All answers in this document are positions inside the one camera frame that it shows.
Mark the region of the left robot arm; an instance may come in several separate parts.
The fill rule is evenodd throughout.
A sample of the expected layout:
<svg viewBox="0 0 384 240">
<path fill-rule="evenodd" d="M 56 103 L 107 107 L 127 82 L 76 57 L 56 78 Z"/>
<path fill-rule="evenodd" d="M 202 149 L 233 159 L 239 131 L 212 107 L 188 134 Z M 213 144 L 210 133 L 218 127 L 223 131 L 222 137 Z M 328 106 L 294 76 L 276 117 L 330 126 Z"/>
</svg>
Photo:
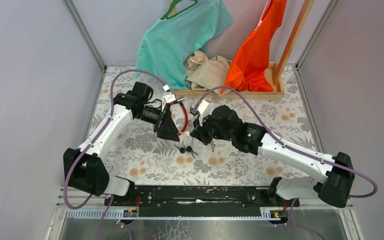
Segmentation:
<svg viewBox="0 0 384 240">
<path fill-rule="evenodd" d="M 156 136 L 163 140 L 178 142 L 179 131 L 170 110 L 176 101 L 173 93 L 162 98 L 160 108 L 149 105 L 153 89 L 142 82 L 136 82 L 126 93 L 113 98 L 113 105 L 99 127 L 76 149 L 68 148 L 63 154 L 65 186 L 93 196 L 116 195 L 124 206 L 132 204 L 135 192 L 132 181 L 109 174 L 103 163 L 104 157 L 122 132 L 134 119 L 152 124 Z"/>
</svg>

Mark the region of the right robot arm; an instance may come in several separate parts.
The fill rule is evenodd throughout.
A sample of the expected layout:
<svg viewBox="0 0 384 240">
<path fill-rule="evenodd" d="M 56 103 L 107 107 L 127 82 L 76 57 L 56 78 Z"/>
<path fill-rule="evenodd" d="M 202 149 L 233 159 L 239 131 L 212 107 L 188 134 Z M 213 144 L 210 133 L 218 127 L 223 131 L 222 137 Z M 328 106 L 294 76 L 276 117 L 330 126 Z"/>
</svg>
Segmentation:
<svg viewBox="0 0 384 240">
<path fill-rule="evenodd" d="M 243 122 L 238 114 L 226 105 L 216 107 L 212 112 L 203 103 L 190 112 L 197 118 L 193 121 L 191 137 L 204 145 L 212 140 L 231 142 L 242 153 L 279 160 L 299 171 L 306 177 L 276 177 L 267 190 L 267 201 L 279 206 L 284 201 L 319 198 L 324 203 L 344 208 L 350 197 L 355 174 L 348 154 L 320 153 L 289 141 L 254 123 Z"/>
</svg>

